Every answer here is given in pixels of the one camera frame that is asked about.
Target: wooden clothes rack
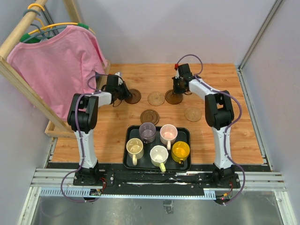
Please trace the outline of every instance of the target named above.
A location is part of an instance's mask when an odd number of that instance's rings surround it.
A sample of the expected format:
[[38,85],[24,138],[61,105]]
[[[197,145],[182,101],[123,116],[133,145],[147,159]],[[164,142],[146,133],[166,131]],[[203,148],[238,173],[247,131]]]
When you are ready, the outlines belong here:
[[[44,6],[47,0],[36,0],[35,3]],[[82,19],[79,16],[76,4],[74,0],[64,0],[67,12],[72,22],[80,23]],[[33,6],[38,12],[41,8]],[[7,39],[3,42],[0,47],[0,73],[15,87],[17,88],[35,107],[37,107],[42,113],[49,119],[46,134],[52,137],[73,137],[74,132],[71,127],[62,121],[56,113],[43,101],[43,99],[26,83],[26,81],[16,72],[14,68],[6,62],[8,55],[11,53],[13,48],[18,44],[22,35],[26,32],[34,18],[37,16],[35,12],[26,13],[20,22],[16,25],[14,30],[10,33]],[[108,74],[110,63],[108,62],[105,73]]]

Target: tray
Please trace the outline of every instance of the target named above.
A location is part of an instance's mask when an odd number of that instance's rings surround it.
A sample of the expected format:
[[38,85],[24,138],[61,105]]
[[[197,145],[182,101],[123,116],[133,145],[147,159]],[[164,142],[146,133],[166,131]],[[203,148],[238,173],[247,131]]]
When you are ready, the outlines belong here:
[[[126,150],[126,143],[131,138],[140,138],[139,128],[140,128],[140,126],[133,125],[133,126],[130,126],[127,130],[124,157],[123,157],[123,164],[128,169],[160,171],[159,167],[156,167],[151,163],[150,151],[156,145],[165,146],[160,141],[159,131],[160,131],[161,127],[156,127],[155,141],[152,142],[152,143],[144,144],[144,155],[141,159],[137,160],[137,165],[133,165],[133,163],[132,163],[132,158],[129,156],[129,154]],[[177,135],[177,138],[176,138],[176,142],[183,141],[183,142],[186,142],[189,146],[191,146],[190,145],[189,131],[185,128],[182,128],[182,127],[177,127],[177,131],[178,131],[178,135]],[[191,167],[191,154],[188,156],[186,161],[184,161],[184,166],[181,167],[179,163],[176,163],[172,159],[171,151],[172,150],[168,151],[169,156],[168,156],[167,162],[165,163],[166,171],[185,172],[185,171],[189,170],[190,167]]]

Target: coaster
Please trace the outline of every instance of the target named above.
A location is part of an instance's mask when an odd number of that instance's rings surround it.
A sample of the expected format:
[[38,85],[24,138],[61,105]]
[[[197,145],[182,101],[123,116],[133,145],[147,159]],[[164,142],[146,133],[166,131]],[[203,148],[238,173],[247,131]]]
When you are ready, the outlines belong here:
[[164,94],[158,91],[154,91],[148,95],[148,102],[150,105],[162,105],[165,102]]
[[172,105],[177,105],[183,100],[182,94],[173,94],[173,90],[168,90],[165,94],[165,99]]
[[130,89],[129,92],[132,94],[132,97],[125,99],[125,102],[128,104],[136,104],[141,100],[142,95],[137,89]]
[[150,122],[156,125],[159,122],[159,114],[152,109],[147,109],[142,112],[140,119],[141,123]]
[[185,114],[186,118],[192,122],[196,122],[199,119],[201,119],[201,117],[202,117],[200,109],[195,108],[195,107],[187,108],[185,110],[184,114]]

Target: wooden tabletop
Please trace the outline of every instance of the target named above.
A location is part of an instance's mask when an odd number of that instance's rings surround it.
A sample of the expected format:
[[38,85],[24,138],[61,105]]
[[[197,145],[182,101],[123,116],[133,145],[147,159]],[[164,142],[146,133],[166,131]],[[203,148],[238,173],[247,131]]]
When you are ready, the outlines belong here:
[[[190,64],[193,73],[200,71],[200,65]],[[173,124],[187,128],[191,135],[192,163],[213,163],[215,157],[214,139],[211,128],[206,124],[204,101],[196,94],[183,96],[178,105],[165,101],[160,106],[152,106],[147,97],[153,91],[166,93],[173,88],[175,76],[174,64],[112,64],[110,73],[123,73],[129,89],[138,89],[142,99],[135,105],[123,101],[119,106],[102,106],[98,111],[98,121],[94,133],[96,156],[101,163],[121,163],[125,148],[126,132],[131,125],[140,125],[140,115],[146,109],[158,112],[160,120],[157,126]],[[240,164],[262,164],[256,136],[247,110],[240,82],[233,64],[205,64],[202,79],[219,90],[228,90],[241,103],[243,115],[231,129],[230,143],[232,158]],[[235,118],[239,109],[232,102]],[[184,111],[188,107],[197,107],[202,118],[197,122],[188,121]],[[53,162],[78,162],[79,151],[76,139],[59,138],[56,144]]]

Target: orange hanger hook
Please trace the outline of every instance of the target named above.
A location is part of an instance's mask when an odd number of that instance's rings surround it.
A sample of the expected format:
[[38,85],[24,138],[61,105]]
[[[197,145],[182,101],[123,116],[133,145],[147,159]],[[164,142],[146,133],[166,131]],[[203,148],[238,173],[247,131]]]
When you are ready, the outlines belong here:
[[42,7],[40,4],[37,4],[37,3],[32,3],[32,4],[30,4],[29,6],[28,6],[28,8],[27,9],[30,9],[31,7],[33,7],[33,6],[37,6],[37,7],[40,7],[43,11],[45,11],[45,8],[44,7]]

